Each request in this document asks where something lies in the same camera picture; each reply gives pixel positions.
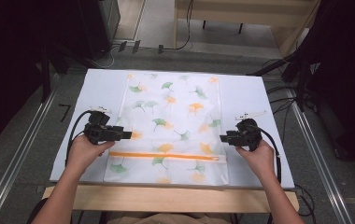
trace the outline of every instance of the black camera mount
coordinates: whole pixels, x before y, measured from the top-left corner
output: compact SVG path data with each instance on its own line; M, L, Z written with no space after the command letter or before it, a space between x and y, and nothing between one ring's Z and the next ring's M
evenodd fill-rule
M103 112L93 111L85 125L84 134L90 142L97 145L102 141L120 141L130 139L132 132L124 132L121 126L106 125L110 117Z
M262 133L257 127L256 121L244 119L237 123L236 127L238 131L227 131L227 135L221 135L221 142L235 147L249 147L249 151L254 151L262 140Z

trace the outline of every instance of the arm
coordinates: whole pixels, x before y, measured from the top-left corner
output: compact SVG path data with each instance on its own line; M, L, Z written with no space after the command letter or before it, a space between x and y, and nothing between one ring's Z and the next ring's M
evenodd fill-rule
M263 185L274 223L304 223L291 205L274 172L274 150L262 140L256 150L250 152L237 147L247 160L250 169Z
M79 179L96 157L112 146L114 142L95 146L84 135L77 137L61 178L33 223L70 223Z

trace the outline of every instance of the person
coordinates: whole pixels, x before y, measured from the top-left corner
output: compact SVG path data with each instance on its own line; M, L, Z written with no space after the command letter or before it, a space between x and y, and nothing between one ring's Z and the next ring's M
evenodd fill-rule
M114 142L93 145L86 136L78 136L71 146L68 162L52 194L36 214L32 223L70 223L78 182L85 170ZM242 147L237 152L263 185L274 223L304 223L279 185L274 172L274 150L261 140L256 150ZM231 223L225 214L150 214L110 213L108 223Z

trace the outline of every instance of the hand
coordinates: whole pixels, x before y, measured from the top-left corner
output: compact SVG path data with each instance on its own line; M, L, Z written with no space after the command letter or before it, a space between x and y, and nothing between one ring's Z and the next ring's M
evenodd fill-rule
M66 168L70 168L82 176L96 157L101 156L114 144L114 142L105 142L101 145L93 145L85 135L80 135L72 143Z
M246 151L242 147L236 147L236 151L248 162L250 169L260 180L275 176L274 172L274 149L267 142L261 140L254 151Z

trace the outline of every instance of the metal rail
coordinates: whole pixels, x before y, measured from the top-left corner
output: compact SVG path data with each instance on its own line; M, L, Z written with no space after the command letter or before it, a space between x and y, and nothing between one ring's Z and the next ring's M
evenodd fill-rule
M0 180L0 209L8 196L9 191L15 181L15 178L20 171L23 162L28 154L33 141L38 133L38 130L47 115L47 112L50 109L50 105L55 96L55 92L60 83L59 75L55 74L53 78L54 88L52 89L50 96L47 100L40 105L35 113L35 117L33 118L28 130L26 131L24 137L21 140L20 145L18 146L17 151L14 154L8 168L6 169L3 177Z
M294 97L294 91L288 90L288 96ZM293 103L293 111L297 121L299 122L300 128L303 131L303 135L305 137L306 143L308 144L312 159L314 160L314 163L317 167L320 179L326 189L326 193L329 196L329 200L332 204L338 222L344 224L353 223L349 211L346 207L346 203L344 202L344 198L341 195L338 186L334 182L332 173L330 172L329 167L323 158L320 147L318 146L315 136L311 131L305 114L301 112L299 106L296 103Z

